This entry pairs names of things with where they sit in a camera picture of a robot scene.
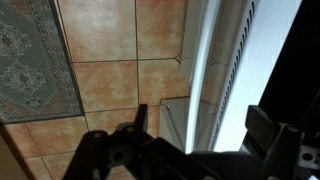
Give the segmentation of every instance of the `tiled floor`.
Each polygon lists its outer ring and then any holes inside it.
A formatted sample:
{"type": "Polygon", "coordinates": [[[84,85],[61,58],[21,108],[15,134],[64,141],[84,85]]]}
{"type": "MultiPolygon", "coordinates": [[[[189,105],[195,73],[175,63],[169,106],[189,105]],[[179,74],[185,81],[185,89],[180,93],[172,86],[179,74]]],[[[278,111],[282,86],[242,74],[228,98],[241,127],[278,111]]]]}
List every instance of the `tiled floor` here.
{"type": "MultiPolygon", "coordinates": [[[[113,133],[149,105],[148,132],[159,135],[162,98],[189,94],[175,59],[182,50],[187,0],[58,0],[65,37],[85,109],[84,117],[7,125],[39,180],[62,179],[84,133],[113,133]]],[[[116,168],[110,179],[133,179],[116,168]]]]}

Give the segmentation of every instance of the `patterned rug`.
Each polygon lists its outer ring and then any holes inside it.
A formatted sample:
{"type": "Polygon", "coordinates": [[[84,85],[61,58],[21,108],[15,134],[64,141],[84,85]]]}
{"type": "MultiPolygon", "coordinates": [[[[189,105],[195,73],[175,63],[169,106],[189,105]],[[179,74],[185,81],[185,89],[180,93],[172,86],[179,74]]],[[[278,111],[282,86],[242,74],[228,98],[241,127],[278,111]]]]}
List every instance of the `patterned rug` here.
{"type": "Polygon", "coordinates": [[[53,0],[0,0],[0,123],[83,115],[53,0]]]}

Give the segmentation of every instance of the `rug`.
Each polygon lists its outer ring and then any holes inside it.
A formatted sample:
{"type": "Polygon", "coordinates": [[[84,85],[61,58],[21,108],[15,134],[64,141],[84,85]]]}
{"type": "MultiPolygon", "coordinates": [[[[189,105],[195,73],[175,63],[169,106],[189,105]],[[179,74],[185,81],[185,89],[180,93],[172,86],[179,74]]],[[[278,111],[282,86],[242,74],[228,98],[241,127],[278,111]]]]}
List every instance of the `rug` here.
{"type": "Polygon", "coordinates": [[[53,0],[0,0],[0,123],[83,115],[53,0]]]}

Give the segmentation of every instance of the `green rug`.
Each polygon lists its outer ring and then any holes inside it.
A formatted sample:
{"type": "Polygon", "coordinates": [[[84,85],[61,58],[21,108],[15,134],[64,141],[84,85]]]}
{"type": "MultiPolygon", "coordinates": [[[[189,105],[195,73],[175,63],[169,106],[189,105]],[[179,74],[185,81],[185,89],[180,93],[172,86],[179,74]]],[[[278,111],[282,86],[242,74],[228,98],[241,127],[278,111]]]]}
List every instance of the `green rug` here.
{"type": "Polygon", "coordinates": [[[0,0],[0,123],[80,115],[53,0],[0,0]]]}

